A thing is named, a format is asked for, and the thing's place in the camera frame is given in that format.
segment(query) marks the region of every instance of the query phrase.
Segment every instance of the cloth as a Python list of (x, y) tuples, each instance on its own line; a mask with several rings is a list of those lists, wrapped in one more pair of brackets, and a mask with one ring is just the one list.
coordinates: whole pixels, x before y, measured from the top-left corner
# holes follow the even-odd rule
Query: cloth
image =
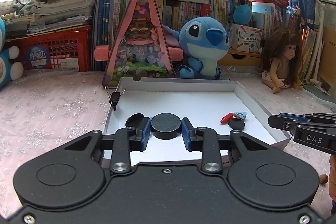
[[(230, 72), (237, 68), (230, 67)], [(260, 76), (229, 74), (272, 114), (330, 113), (322, 100), (305, 90), (285, 89), (272, 94)], [(25, 71), (25, 77), (0, 90), (0, 214), (9, 217), (20, 206), (13, 175), (23, 163), (90, 130), (102, 130), (109, 98), (101, 85), (103, 73)], [(290, 143), (285, 152), (311, 164), (321, 174), (330, 170), (329, 157), (312, 148)], [(312, 206), (327, 218), (331, 210), (328, 187), (319, 186)]]
[(10, 8), (16, 16), (28, 16), (32, 14), (32, 7), (35, 0), (13, 0)]
[[(268, 81), (268, 82), (272, 82), (272, 83), (274, 83), (274, 81), (272, 80), (272, 78), (271, 78), (271, 76), (270, 76), (270, 72), (268, 72), (268, 71), (266, 71), (266, 70), (264, 70), (264, 71), (262, 72), (261, 79), (262, 79), (262, 80), (265, 80), (265, 81)], [(283, 85), (282, 88), (289, 88), (289, 85), (284, 83), (284, 85)]]

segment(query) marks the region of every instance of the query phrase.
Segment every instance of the cardboard box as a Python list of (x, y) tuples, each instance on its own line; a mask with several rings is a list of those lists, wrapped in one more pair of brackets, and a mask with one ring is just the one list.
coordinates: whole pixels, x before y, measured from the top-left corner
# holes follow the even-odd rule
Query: cardboard box
[[(228, 135), (232, 130), (228, 124), (221, 125), (221, 118), (230, 112), (247, 112), (244, 132), (283, 150), (290, 141), (286, 131), (268, 125), (270, 113), (249, 92), (236, 81), (144, 78), (134, 81), (122, 77), (117, 92), (125, 90), (114, 111), (110, 107), (104, 135), (114, 134), (125, 127), (125, 121), (135, 113), (154, 117), (159, 113), (173, 113), (188, 117), (194, 127), (205, 126)], [(111, 150), (106, 150), (104, 158), (111, 158)], [(221, 151), (223, 166), (230, 166), (226, 150)], [(144, 152), (130, 153), (131, 164), (139, 162), (190, 162), (200, 163), (202, 153), (189, 152), (181, 135), (172, 140), (160, 140), (151, 136)]]
[(319, 77), (322, 87), (329, 91), (336, 78), (336, 31), (325, 27), (323, 29), (324, 46), (320, 58)]
[(232, 24), (233, 40), (231, 48), (243, 52), (258, 53), (263, 31), (253, 27)]

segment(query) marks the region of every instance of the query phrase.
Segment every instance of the sticker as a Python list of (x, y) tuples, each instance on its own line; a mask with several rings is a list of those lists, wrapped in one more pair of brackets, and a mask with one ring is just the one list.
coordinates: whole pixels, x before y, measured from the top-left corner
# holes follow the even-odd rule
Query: sticker
[(26, 54), (26, 61), (33, 69), (42, 69), (50, 63), (48, 50), (42, 46), (33, 46)]
[(61, 69), (79, 72), (78, 58), (61, 59)]

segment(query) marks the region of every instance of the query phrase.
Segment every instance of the binder clip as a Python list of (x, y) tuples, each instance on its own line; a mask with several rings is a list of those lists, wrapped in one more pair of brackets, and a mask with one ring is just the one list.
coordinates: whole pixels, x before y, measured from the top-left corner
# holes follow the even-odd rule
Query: binder clip
[(120, 97), (125, 93), (125, 89), (123, 89), (122, 92), (112, 92), (110, 93), (108, 87), (105, 87), (105, 90), (107, 94), (109, 95), (109, 103), (112, 104), (113, 110), (115, 111), (117, 109), (117, 104), (119, 102)]

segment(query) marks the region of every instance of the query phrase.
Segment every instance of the blue gripper pad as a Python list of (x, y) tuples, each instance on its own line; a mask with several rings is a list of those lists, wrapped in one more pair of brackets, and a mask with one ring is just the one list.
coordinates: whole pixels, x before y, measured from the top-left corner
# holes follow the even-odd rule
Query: blue gripper pad
[(151, 135), (151, 119), (148, 119), (143, 131), (142, 131), (142, 140), (141, 140), (141, 151), (145, 151), (149, 136)]
[(307, 118), (303, 115), (290, 114), (290, 113), (280, 113), (279, 116), (299, 120), (301, 122), (308, 122)]
[(191, 151), (191, 140), (190, 140), (189, 129), (187, 125), (185, 124), (184, 119), (182, 119), (181, 121), (181, 133), (182, 133), (182, 138), (184, 141), (185, 149), (188, 151)]

